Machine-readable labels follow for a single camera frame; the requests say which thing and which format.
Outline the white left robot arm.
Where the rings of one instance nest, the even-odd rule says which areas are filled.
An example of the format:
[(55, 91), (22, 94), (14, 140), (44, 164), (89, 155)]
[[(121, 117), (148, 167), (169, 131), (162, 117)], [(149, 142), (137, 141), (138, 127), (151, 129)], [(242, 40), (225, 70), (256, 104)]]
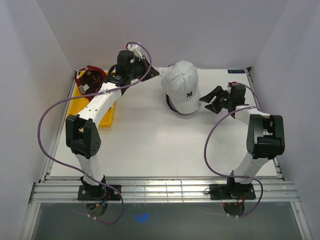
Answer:
[(84, 172), (81, 182), (85, 192), (95, 200), (100, 200), (106, 195), (106, 187), (103, 185), (106, 178), (98, 161), (98, 151), (101, 147), (98, 126), (101, 120), (133, 80), (145, 81), (158, 75), (159, 72), (150, 65), (136, 46), (121, 50), (117, 56), (117, 63), (100, 77), (102, 83), (95, 89), (97, 94), (83, 110), (66, 118), (66, 145), (76, 156)]

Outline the aluminium frame rail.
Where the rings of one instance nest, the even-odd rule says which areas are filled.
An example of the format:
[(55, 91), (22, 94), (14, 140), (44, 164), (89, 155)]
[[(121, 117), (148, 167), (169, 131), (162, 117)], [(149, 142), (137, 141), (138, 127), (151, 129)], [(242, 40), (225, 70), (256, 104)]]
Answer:
[[(208, 203), (209, 186), (224, 184), (224, 178), (112, 178), (111, 185), (120, 185), (125, 203)], [(298, 202), (300, 196), (292, 181), (280, 178), (261, 179), (254, 182), (256, 196), (262, 202)], [(75, 179), (48, 179), (35, 183), (29, 197), (30, 203), (76, 203), (88, 192)]]

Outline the white baseball cap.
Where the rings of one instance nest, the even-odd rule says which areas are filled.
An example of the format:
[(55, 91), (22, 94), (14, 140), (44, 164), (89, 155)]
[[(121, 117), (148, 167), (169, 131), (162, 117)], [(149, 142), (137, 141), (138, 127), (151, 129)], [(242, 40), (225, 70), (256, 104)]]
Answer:
[(191, 62), (180, 60), (174, 66), (165, 68), (160, 83), (178, 113), (188, 115), (200, 108), (199, 76)]

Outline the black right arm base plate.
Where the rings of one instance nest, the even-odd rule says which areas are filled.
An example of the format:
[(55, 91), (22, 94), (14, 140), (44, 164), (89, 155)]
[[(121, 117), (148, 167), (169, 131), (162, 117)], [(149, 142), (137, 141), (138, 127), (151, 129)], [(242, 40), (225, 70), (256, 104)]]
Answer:
[(204, 191), (210, 195), (211, 200), (255, 200), (256, 194), (253, 185), (236, 183), (235, 186), (227, 184), (210, 184)]

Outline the red baseball cap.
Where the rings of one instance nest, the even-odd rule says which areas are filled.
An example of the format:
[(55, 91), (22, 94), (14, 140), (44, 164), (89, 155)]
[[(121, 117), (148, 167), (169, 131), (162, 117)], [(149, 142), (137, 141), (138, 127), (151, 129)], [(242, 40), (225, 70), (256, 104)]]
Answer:
[(101, 68), (92, 65), (87, 65), (74, 73), (74, 80), (79, 92), (89, 101), (94, 98), (89, 95), (97, 93), (106, 79), (106, 72)]

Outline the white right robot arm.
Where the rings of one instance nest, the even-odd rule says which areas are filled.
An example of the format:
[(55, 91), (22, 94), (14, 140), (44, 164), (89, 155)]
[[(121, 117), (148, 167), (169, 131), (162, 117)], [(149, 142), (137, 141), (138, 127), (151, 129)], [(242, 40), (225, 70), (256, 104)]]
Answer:
[(225, 184), (212, 184), (212, 194), (228, 195), (232, 199), (254, 192), (252, 182), (259, 170), (285, 151), (284, 122), (281, 115), (264, 113), (246, 104), (249, 86), (230, 82), (228, 89), (217, 86), (199, 100), (215, 114), (226, 109), (227, 115), (247, 124), (246, 155), (239, 166), (228, 175)]

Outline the yellow plastic bin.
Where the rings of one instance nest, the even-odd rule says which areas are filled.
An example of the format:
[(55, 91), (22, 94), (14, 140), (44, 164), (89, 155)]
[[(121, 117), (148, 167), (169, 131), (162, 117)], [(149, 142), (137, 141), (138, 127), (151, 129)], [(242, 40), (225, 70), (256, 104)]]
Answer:
[(77, 85), (73, 94), (74, 99), (70, 101), (67, 116), (79, 116), (81, 119), (92, 119), (96, 126), (101, 128), (110, 127), (114, 116), (115, 102), (122, 96), (113, 83), (103, 83), (100, 90), (89, 94), (93, 99), (89, 101), (84, 95), (81, 95)]

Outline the purple LA baseball cap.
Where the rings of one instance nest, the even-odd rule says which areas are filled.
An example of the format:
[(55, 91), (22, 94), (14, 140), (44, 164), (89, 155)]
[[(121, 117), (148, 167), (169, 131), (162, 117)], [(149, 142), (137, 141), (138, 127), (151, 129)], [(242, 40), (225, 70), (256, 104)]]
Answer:
[[(169, 64), (167, 67), (170, 68), (172, 66), (174, 66), (177, 62), (173, 62), (171, 64)], [(166, 103), (168, 105), (168, 107), (173, 111), (173, 112), (178, 112), (177, 109), (175, 108), (173, 102), (171, 101), (170, 97), (166, 94)]]

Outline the black NY baseball cap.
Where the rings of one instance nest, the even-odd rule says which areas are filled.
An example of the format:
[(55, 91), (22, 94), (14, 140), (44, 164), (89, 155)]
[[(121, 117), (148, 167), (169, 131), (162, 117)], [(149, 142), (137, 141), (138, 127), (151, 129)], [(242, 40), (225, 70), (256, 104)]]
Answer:
[(166, 103), (167, 103), (168, 107), (169, 107), (173, 112), (178, 113), (178, 111), (177, 111), (177, 109), (175, 108), (175, 106), (173, 105), (170, 97), (169, 97), (167, 94), (165, 95), (165, 97), (166, 97)]

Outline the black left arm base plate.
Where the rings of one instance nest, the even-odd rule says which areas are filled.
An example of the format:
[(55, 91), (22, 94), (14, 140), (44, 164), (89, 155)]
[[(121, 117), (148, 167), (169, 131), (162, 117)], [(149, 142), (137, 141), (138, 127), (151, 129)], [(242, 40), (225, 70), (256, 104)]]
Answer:
[(77, 194), (78, 201), (120, 201), (120, 195), (114, 189), (105, 186), (81, 185)]

